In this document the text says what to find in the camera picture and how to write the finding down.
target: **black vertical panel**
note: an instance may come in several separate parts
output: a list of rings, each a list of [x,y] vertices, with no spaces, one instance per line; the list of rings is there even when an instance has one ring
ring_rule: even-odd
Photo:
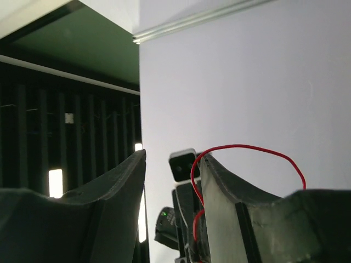
[[[19,187],[28,187],[26,87],[18,86]]]
[[[126,98],[122,99],[122,119],[123,119],[123,153],[124,159],[128,158],[128,130],[127,130],[127,105]]]
[[[1,116],[2,116],[2,89],[0,84],[0,187],[4,187],[4,181],[2,177],[2,123],[1,123]]]
[[[67,180],[67,142],[66,142],[66,121],[65,121],[65,95],[59,94],[59,122],[60,122],[60,155],[63,174],[63,192],[69,189]]]
[[[97,177],[97,159],[95,151],[95,121],[94,121],[94,96],[89,96],[89,138],[90,138],[90,163],[91,180]]]
[[[106,173],[108,168],[108,156],[107,156],[107,126],[106,126],[106,102],[101,101],[101,131],[103,136],[103,162],[104,172]]]
[[[112,113],[112,122],[114,126],[114,155],[115,155],[115,166],[119,165],[119,154],[118,154],[118,125],[117,125],[117,112]]]
[[[40,144],[41,144],[41,190],[49,195],[48,106],[45,90],[39,91]]]
[[[77,167],[77,184],[83,185],[83,160],[82,160],[82,115],[81,115],[81,98],[75,95],[75,131],[76,131],[76,167]]]
[[[134,150],[134,146],[136,143],[137,138],[135,137],[135,110],[134,110],[134,103],[131,102],[131,122],[132,122],[132,147]]]

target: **red wire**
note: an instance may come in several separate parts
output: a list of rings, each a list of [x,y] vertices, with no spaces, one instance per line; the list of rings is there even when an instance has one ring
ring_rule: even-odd
[[[223,145],[223,146],[217,146],[217,147],[213,147],[210,148],[208,150],[205,150],[204,152],[202,152],[194,161],[193,166],[191,167],[191,172],[190,172],[190,179],[191,179],[191,184],[193,185],[194,191],[196,193],[196,195],[198,196],[201,204],[203,207],[205,207],[204,203],[203,203],[203,198],[201,196],[201,193],[199,191],[199,189],[197,188],[196,184],[195,184],[195,169],[196,166],[198,164],[198,162],[200,161],[200,159],[208,154],[209,152],[213,152],[216,150],[222,150],[222,149],[228,149],[228,148],[246,148],[246,149],[251,149],[251,150],[255,150],[255,151],[260,151],[260,152],[265,152],[265,153],[269,153],[271,155],[276,155],[279,156],[281,158],[284,158],[285,160],[288,160],[291,165],[295,168],[296,172],[298,173],[298,175],[301,178],[302,181],[302,189],[306,189],[306,180],[305,177],[303,176],[302,172],[300,171],[300,169],[297,167],[296,163],[287,155],[283,155],[280,152],[276,152],[276,151],[272,151],[266,148],[261,148],[261,147],[257,147],[257,146],[252,146],[252,145],[246,145],[246,144],[230,144],[230,145]],[[199,221],[199,218],[201,217],[202,214],[205,213],[205,210],[201,210],[200,212],[198,212],[198,214],[195,216],[194,221],[193,221],[193,236],[194,236],[194,240],[195,242],[197,242],[197,223]]]

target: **green ceiling panel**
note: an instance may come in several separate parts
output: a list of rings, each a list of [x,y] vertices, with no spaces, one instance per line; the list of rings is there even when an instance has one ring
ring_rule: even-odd
[[[13,43],[65,63],[139,84],[139,47],[132,35],[84,7]]]

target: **light fixture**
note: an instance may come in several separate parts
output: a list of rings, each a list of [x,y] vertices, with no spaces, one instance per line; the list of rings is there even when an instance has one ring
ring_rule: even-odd
[[[135,151],[143,149],[143,144],[137,143],[134,147]],[[146,240],[146,210],[145,210],[145,191],[141,196],[140,209],[139,209],[139,220],[138,220],[138,229],[139,229],[139,242],[144,242]]]
[[[138,143],[138,144],[135,144],[135,147],[134,147],[135,151],[140,151],[143,149],[143,145]]]
[[[61,198],[63,195],[62,169],[49,171],[49,196]]]

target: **white wall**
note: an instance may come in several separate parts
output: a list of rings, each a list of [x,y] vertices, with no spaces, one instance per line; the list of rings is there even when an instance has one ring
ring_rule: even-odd
[[[0,38],[28,25],[71,0],[0,0]]]
[[[140,25],[138,31],[147,30],[154,26],[224,5],[242,2],[242,0],[141,0],[140,2]]]
[[[292,157],[309,188],[351,187],[350,10],[348,0],[279,0],[140,45],[152,263],[178,255],[153,241],[160,209],[172,205],[171,152],[258,145]],[[301,187],[283,159],[214,156],[276,195]]]

